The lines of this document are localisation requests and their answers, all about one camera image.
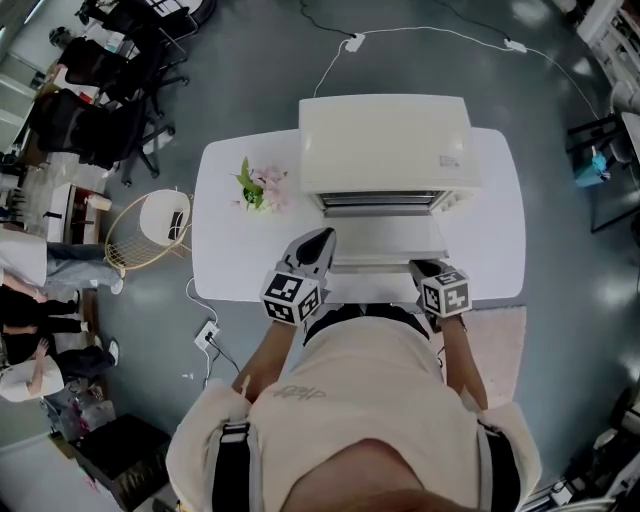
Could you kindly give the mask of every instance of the fiducial marker cube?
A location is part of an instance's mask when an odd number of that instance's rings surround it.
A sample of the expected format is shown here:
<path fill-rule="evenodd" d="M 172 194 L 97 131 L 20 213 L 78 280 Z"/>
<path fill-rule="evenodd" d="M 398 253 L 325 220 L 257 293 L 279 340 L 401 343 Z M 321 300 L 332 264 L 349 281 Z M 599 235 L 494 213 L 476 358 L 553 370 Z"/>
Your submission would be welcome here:
<path fill-rule="evenodd" d="M 420 282 L 422 305 L 439 317 L 457 315 L 471 309 L 469 278 L 461 270 L 453 270 Z"/>
<path fill-rule="evenodd" d="M 319 282 L 287 272 L 270 270 L 260 292 L 267 316 L 300 325 L 322 302 Z"/>

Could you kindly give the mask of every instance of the office chair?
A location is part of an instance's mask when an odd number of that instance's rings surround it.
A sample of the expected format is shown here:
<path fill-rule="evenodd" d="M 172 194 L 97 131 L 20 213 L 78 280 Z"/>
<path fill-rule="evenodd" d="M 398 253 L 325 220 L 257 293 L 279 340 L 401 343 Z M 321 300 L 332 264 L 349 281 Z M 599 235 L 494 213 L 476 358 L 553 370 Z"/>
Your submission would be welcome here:
<path fill-rule="evenodd" d="M 94 40 L 76 37 L 65 48 L 58 63 L 66 66 L 65 80 L 70 84 L 105 89 L 113 83 L 128 60 L 110 52 Z"/>
<path fill-rule="evenodd" d="M 59 59 L 67 67 L 66 81 L 98 87 L 110 100 L 126 103 L 142 90 L 151 99 L 158 117 L 158 89 L 176 82 L 189 84 L 186 76 L 163 79 L 172 65 L 164 65 L 166 47 L 156 45 L 128 60 L 103 48 L 93 40 L 74 39 Z"/>
<path fill-rule="evenodd" d="M 127 159 L 134 151 L 149 169 L 152 178 L 160 174 L 142 147 L 161 133 L 173 135 L 171 125 L 144 135 L 147 122 L 143 99 L 125 103 L 110 111 L 90 105 L 69 89 L 40 97 L 29 116 L 29 126 L 38 134 L 41 151 L 75 153 L 80 163 L 111 169 L 115 162 Z M 129 180 L 123 181 L 127 186 Z"/>
<path fill-rule="evenodd" d="M 173 44 L 182 54 L 181 59 L 175 62 L 177 64 L 188 58 L 178 41 L 197 33 L 199 27 L 188 7 L 161 15 L 157 7 L 166 1 L 159 0 L 150 5 L 144 0 L 120 0 L 108 13 L 95 8 L 95 0 L 85 0 L 84 3 L 89 6 L 86 9 L 88 16 L 100 21 L 105 30 L 124 34 L 140 51 L 163 43 Z"/>

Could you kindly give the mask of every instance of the concrete floor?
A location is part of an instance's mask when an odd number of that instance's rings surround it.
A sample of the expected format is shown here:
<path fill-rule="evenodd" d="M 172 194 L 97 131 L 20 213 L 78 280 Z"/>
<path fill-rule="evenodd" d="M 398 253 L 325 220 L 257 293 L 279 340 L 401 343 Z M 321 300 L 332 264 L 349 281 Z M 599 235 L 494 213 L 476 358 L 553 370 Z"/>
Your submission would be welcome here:
<path fill-rule="evenodd" d="M 609 86 L 551 1 L 449 1 L 466 16 L 581 71 L 571 71 L 572 77 L 598 113 L 605 111 Z M 310 3 L 318 21 L 347 31 L 429 24 L 501 44 L 498 34 L 430 1 Z M 161 176 L 151 180 L 137 162 L 130 189 L 118 175 L 112 177 L 107 193 L 113 213 L 152 190 L 193 192 L 200 156 L 210 142 L 297 127 L 298 101 L 313 95 L 342 39 L 315 29 L 294 0 L 221 1 L 210 22 L 186 43 L 190 58 L 180 69 L 191 84 L 161 95 L 177 129 L 159 152 Z M 368 37 L 356 54 L 343 53 L 319 95 L 371 93 L 461 96 L 473 126 L 500 130 L 509 142 L 527 229 L 524 289 L 508 301 L 528 307 L 516 399 L 538 443 L 545 481 L 552 479 L 603 429 L 634 365 L 640 365 L 639 258 L 629 223 L 589 234 L 588 195 L 574 186 L 564 152 L 566 128 L 592 120 L 592 114 L 566 77 L 542 57 L 499 52 L 431 31 Z M 638 200 L 628 171 L 614 171 L 602 188 L 601 218 Z M 218 222 L 225 220 L 211 219 L 212 235 Z M 122 347 L 121 364 L 109 375 L 116 406 L 167 432 L 198 396 L 204 375 L 204 358 L 192 340 L 208 315 L 184 295 L 191 276 L 189 258 L 168 256 L 131 272 L 122 295 L 100 293 L 103 339 L 115 337 Z M 220 339 L 243 364 L 267 327 L 264 314 L 254 303 L 213 305 Z M 183 378 L 190 372 L 194 380 Z M 223 359 L 214 365 L 213 376 L 231 380 L 234 375 Z"/>

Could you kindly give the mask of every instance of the white cable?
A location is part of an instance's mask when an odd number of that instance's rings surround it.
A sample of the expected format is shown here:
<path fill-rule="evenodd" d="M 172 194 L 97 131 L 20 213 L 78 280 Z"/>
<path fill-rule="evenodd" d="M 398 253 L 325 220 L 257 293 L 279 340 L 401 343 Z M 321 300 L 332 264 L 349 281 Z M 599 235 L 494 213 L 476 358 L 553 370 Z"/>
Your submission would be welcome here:
<path fill-rule="evenodd" d="M 429 27 L 429 26 L 426 26 L 426 25 L 423 26 L 423 27 L 399 27 L 399 28 L 385 28 L 385 29 L 381 29 L 381 30 L 367 30 L 366 32 L 360 32 L 360 33 L 361 34 L 365 34 L 365 35 L 366 34 L 381 34 L 383 32 L 400 32 L 400 31 L 404 31 L 404 30 L 435 30 L 436 32 L 447 32 L 449 34 L 454 34 L 454 35 L 456 35 L 458 37 L 462 37 L 463 39 L 468 39 L 468 40 L 473 41 L 475 43 L 481 44 L 482 46 L 487 46 L 489 48 L 494 48 L 495 50 L 500 50 L 501 52 L 512 52 L 512 51 L 514 51 L 512 48 L 501 48 L 500 46 L 494 46 L 494 45 L 489 44 L 489 43 L 483 43 L 482 41 L 478 41 L 477 39 L 474 39 L 473 37 L 465 36 L 464 34 L 459 34 L 458 32 L 455 32 L 453 30 L 449 30 L 449 29 L 446 29 L 446 28 Z M 331 61 L 331 64 L 329 64 L 329 67 L 324 72 L 324 75 L 322 75 L 322 78 L 320 79 L 320 82 L 318 82 L 318 85 L 316 85 L 316 88 L 313 91 L 313 97 L 314 98 L 317 96 L 318 89 L 320 89 L 320 86 L 322 85 L 322 82 L 324 82 L 324 79 L 329 74 L 329 71 L 331 71 L 331 68 L 336 63 L 338 58 L 340 57 L 340 52 L 342 51 L 342 47 L 345 45 L 345 43 L 348 43 L 349 41 L 350 41 L 350 39 L 345 39 L 338 46 L 338 53 L 336 54 L 336 56 Z"/>
<path fill-rule="evenodd" d="M 596 111 L 593 109 L 593 106 L 591 105 L 591 103 L 589 102 L 589 100 L 587 99 L 587 97 L 584 95 L 584 93 L 582 92 L 582 89 L 580 89 L 580 87 L 578 87 L 578 84 L 575 83 L 575 81 L 573 80 L 573 78 L 571 78 L 571 76 L 569 76 L 569 73 L 567 73 L 564 68 L 558 64 L 555 60 L 553 60 L 551 57 L 549 57 L 548 55 L 545 55 L 544 53 L 538 51 L 538 50 L 534 50 L 533 48 L 527 48 L 527 51 L 533 52 L 533 53 L 537 53 L 538 55 L 543 56 L 545 59 L 547 59 L 549 62 L 551 62 L 552 64 L 555 64 L 558 69 L 560 69 L 560 71 L 562 71 L 565 76 L 571 81 L 571 83 L 573 84 L 573 86 L 578 90 L 578 92 L 580 93 L 580 96 L 582 96 L 582 99 L 584 99 L 584 101 L 586 101 L 587 105 L 589 105 L 589 108 L 591 109 L 591 113 L 593 114 L 593 116 L 596 119 L 600 119 L 598 117 L 598 114 L 596 114 Z"/>
<path fill-rule="evenodd" d="M 479 41 L 478 39 L 474 39 L 473 37 L 465 36 L 464 34 L 459 34 L 455 30 L 449 30 L 447 28 L 437 28 L 437 27 L 429 27 L 428 25 L 424 25 L 422 27 L 399 27 L 399 28 L 383 28 L 381 30 L 367 30 L 366 32 L 360 32 L 361 34 L 381 34 L 383 32 L 401 32 L 403 30 L 435 30 L 436 32 L 447 32 L 448 34 L 454 34 L 458 37 L 462 37 L 463 39 L 468 39 L 469 41 L 473 41 L 474 43 L 481 44 L 482 46 L 486 46 L 488 48 L 494 48 L 496 50 L 500 50 L 501 52 L 513 52 L 515 51 L 513 48 L 504 48 L 502 46 L 495 46 L 493 44 L 484 43 Z"/>
<path fill-rule="evenodd" d="M 342 47 L 344 46 L 345 43 L 348 43 L 349 39 L 345 39 L 344 41 L 342 41 L 340 43 L 340 45 L 338 46 L 338 53 L 336 54 L 336 56 L 333 58 L 333 60 L 331 61 L 331 64 L 329 64 L 329 67 L 327 68 L 327 70 L 324 72 L 324 75 L 322 75 L 322 78 L 320 79 L 320 81 L 318 82 L 318 85 L 316 85 L 315 90 L 313 91 L 313 97 L 316 97 L 316 94 L 318 94 L 318 89 L 320 89 L 320 86 L 322 85 L 322 82 L 324 82 L 324 79 L 327 78 L 327 75 L 329 74 L 329 71 L 331 71 L 331 68 L 333 67 L 333 65 L 336 63 L 336 61 L 338 60 L 338 57 L 340 57 L 340 52 L 342 51 Z"/>
<path fill-rule="evenodd" d="M 184 293 L 187 294 L 187 297 L 189 297 L 193 302 L 195 302 L 196 304 L 198 304 L 198 306 L 202 306 L 205 309 L 208 309 L 209 311 L 211 311 L 213 313 L 213 316 L 215 316 L 215 320 L 213 321 L 213 325 L 215 325 L 216 327 L 218 327 L 218 313 L 216 313 L 216 310 L 213 309 L 211 306 L 209 306 L 209 304 L 205 304 L 204 302 L 200 302 L 198 299 L 196 299 L 195 297 L 192 297 L 189 294 L 189 285 L 193 282 L 193 280 L 195 279 L 195 277 L 192 277 L 191 279 L 189 279 L 187 281 L 187 286 L 185 286 L 184 288 Z"/>
<path fill-rule="evenodd" d="M 197 298 L 193 297 L 190 293 L 189 293 L 189 285 L 194 281 L 195 277 L 192 277 L 191 279 L 189 279 L 187 281 L 187 286 L 185 286 L 184 288 L 184 293 L 186 294 L 187 297 L 189 297 L 190 300 L 192 300 L 193 302 L 195 302 L 196 304 L 198 304 L 198 306 L 202 306 L 203 308 L 209 310 L 211 313 L 213 313 L 213 316 L 215 317 L 215 320 L 213 321 L 213 325 L 215 327 L 218 327 L 218 313 L 216 313 L 216 310 L 213 309 L 211 306 L 209 306 L 209 304 L 206 304 L 200 300 L 198 300 Z M 218 353 L 216 354 L 216 356 L 213 358 L 213 361 L 211 360 L 211 357 L 209 356 L 209 352 L 207 352 L 206 349 L 204 348 L 200 348 L 200 346 L 198 346 L 198 348 L 200 350 L 202 350 L 205 355 L 207 356 L 207 373 L 206 373 L 206 377 L 204 379 L 204 386 L 206 387 L 207 382 L 209 381 L 209 376 L 211 375 L 211 368 L 213 367 L 213 363 L 216 362 L 216 360 L 218 359 L 218 357 L 222 356 L 225 359 L 227 359 L 235 368 L 236 370 L 238 370 L 238 373 L 240 372 L 240 369 L 238 368 L 238 364 L 234 361 L 233 357 L 231 357 L 229 351 L 227 351 L 227 348 L 222 344 L 222 342 L 220 341 L 216 341 L 216 340 L 211 340 L 208 341 L 209 345 L 211 345 L 213 348 L 215 348 Z"/>

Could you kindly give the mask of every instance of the pink flower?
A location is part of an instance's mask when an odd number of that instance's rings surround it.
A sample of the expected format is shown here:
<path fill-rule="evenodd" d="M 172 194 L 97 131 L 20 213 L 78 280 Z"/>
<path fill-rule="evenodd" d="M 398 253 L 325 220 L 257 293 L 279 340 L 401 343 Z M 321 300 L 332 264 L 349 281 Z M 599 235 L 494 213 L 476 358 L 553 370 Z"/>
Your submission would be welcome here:
<path fill-rule="evenodd" d="M 265 178 L 270 179 L 271 181 L 278 182 L 284 178 L 284 173 L 274 165 L 265 168 L 263 172 Z"/>
<path fill-rule="evenodd" d="M 259 169 L 251 171 L 251 181 L 254 185 L 264 188 L 266 176 L 264 172 Z"/>
<path fill-rule="evenodd" d="M 269 203 L 269 206 L 273 211 L 279 211 L 283 206 L 287 204 L 287 198 L 279 188 L 265 189 L 263 194 L 264 200 Z"/>

